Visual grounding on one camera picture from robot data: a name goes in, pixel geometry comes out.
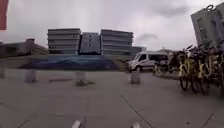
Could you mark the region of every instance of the pavement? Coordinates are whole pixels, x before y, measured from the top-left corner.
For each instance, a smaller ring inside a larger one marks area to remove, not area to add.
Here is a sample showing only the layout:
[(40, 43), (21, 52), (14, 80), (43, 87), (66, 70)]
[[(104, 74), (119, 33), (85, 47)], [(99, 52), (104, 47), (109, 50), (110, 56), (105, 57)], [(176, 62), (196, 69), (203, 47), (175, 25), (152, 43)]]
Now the pavement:
[(75, 72), (38, 71), (24, 82), (24, 70), (6, 71), (0, 80), (1, 128), (223, 128), (224, 99), (217, 88), (202, 96), (181, 92), (176, 80), (141, 74), (129, 84), (122, 72), (87, 72), (95, 84), (75, 86)]

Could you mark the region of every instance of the blue structure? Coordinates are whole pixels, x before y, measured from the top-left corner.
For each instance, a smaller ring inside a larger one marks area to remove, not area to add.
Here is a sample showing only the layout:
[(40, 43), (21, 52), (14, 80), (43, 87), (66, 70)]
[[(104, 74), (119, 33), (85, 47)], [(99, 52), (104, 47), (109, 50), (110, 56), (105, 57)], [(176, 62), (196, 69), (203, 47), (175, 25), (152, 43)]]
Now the blue structure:
[(86, 71), (119, 70), (112, 60), (100, 55), (59, 55), (47, 58), (33, 58), (20, 68)]

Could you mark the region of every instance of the car wheel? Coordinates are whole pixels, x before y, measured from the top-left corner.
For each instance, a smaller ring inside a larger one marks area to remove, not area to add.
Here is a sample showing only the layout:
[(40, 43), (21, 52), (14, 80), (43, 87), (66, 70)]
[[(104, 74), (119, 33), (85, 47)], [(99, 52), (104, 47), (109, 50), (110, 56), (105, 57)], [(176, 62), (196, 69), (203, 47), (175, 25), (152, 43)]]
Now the car wheel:
[(141, 67), (141, 66), (137, 66), (137, 67), (136, 67), (136, 71), (138, 71), (138, 72), (142, 72), (142, 67)]

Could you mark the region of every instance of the flag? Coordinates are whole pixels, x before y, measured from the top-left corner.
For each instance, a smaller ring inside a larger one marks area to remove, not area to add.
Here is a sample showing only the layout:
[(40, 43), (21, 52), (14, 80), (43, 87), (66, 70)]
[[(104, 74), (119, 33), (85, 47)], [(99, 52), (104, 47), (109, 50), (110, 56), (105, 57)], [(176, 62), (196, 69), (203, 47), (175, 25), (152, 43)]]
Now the flag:
[(6, 30), (8, 1), (0, 0), (0, 30)]

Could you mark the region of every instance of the white van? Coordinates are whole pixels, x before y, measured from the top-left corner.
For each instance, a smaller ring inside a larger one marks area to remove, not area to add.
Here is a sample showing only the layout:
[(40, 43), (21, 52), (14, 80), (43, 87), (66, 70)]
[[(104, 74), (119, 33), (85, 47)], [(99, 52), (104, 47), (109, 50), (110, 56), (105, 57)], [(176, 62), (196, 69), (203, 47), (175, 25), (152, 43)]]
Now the white van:
[(143, 68), (153, 68), (156, 61), (161, 64), (168, 63), (168, 55), (165, 52), (143, 51), (136, 54), (133, 60), (128, 61), (126, 68), (129, 71), (142, 71)]

